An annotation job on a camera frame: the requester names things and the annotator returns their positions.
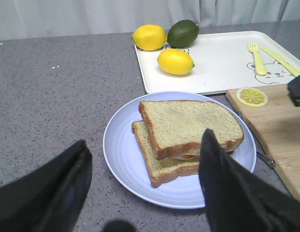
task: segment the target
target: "light blue plate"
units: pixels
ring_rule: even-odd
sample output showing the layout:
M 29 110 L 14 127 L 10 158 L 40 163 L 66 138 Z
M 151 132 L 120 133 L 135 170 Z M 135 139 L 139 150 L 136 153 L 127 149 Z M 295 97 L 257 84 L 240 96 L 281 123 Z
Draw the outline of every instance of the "light blue plate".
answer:
M 131 124 L 142 120 L 138 111 L 140 101 L 198 100 L 221 103 L 211 98 L 187 92 L 159 92 L 141 96 L 121 107 L 109 121 L 103 138 L 104 157 L 117 180 L 136 196 L 168 208 L 197 209 L 205 207 L 197 175 L 181 176 L 158 188 L 152 188 L 146 166 L 139 150 Z M 229 108 L 245 133 L 244 141 L 235 150 L 234 160 L 253 172 L 256 147 L 252 134 L 245 123 Z

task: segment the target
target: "plastic tray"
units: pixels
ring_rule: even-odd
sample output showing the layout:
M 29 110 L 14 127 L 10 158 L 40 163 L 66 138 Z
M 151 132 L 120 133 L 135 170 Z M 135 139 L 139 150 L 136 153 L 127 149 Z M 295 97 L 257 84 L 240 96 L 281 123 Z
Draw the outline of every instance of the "plastic tray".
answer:
M 294 76 L 270 55 L 260 54 L 270 74 L 255 74 L 253 54 L 248 51 L 248 42 L 257 42 L 281 54 L 286 62 L 300 70 L 300 61 L 272 40 L 258 31 L 199 35 L 196 41 L 183 50 L 188 52 L 195 63 L 192 71 L 183 76 L 163 72 L 157 57 L 170 48 L 166 44 L 158 51 L 142 51 L 135 46 L 142 78 L 147 93 L 161 91 L 185 91 L 200 94 L 224 93 L 239 87 L 286 84 Z

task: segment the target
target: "white curtain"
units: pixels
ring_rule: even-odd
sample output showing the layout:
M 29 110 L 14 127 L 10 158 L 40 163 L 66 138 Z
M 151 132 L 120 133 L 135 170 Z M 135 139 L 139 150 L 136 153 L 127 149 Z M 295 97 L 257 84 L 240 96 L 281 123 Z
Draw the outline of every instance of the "white curtain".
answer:
M 300 19 L 300 0 L 0 0 L 0 40 Z

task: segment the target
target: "plate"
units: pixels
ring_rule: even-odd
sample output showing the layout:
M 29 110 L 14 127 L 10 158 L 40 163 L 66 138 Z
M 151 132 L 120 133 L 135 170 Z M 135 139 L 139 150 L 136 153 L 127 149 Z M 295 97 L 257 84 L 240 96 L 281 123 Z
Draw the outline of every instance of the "plate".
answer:
M 198 100 L 221 103 L 194 93 L 159 92 L 141 96 L 121 107 L 110 119 L 103 138 L 103 151 L 106 163 L 116 179 L 136 196 L 167 208 L 197 209 L 205 206 L 198 175 L 181 176 L 158 188 L 152 188 L 146 166 L 139 150 L 131 124 L 142 120 L 138 111 L 141 100 Z M 255 142 L 245 123 L 230 109 L 239 121 L 245 137 L 235 150 L 233 158 L 249 171 L 253 171 L 256 161 Z
M 253 55 L 248 51 L 248 42 L 255 41 L 281 54 L 286 61 L 300 70 L 300 61 L 273 39 L 258 31 L 202 34 L 186 48 L 194 63 L 192 71 L 184 76 L 163 72 L 157 57 L 170 48 L 167 44 L 159 51 L 142 51 L 135 46 L 139 67 L 147 93 L 185 91 L 199 94 L 225 93 L 228 89 L 247 86 L 286 84 L 294 76 L 264 51 L 260 55 L 268 75 L 260 76 L 254 71 Z

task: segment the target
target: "lemon slice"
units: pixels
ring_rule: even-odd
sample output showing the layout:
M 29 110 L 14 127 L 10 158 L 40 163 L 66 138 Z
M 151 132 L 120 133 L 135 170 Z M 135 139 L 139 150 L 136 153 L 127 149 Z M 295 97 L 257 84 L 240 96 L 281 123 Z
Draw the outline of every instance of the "lemon slice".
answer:
M 252 87 L 239 88 L 236 92 L 236 98 L 241 103 L 251 107 L 262 107 L 268 103 L 268 96 L 261 90 Z

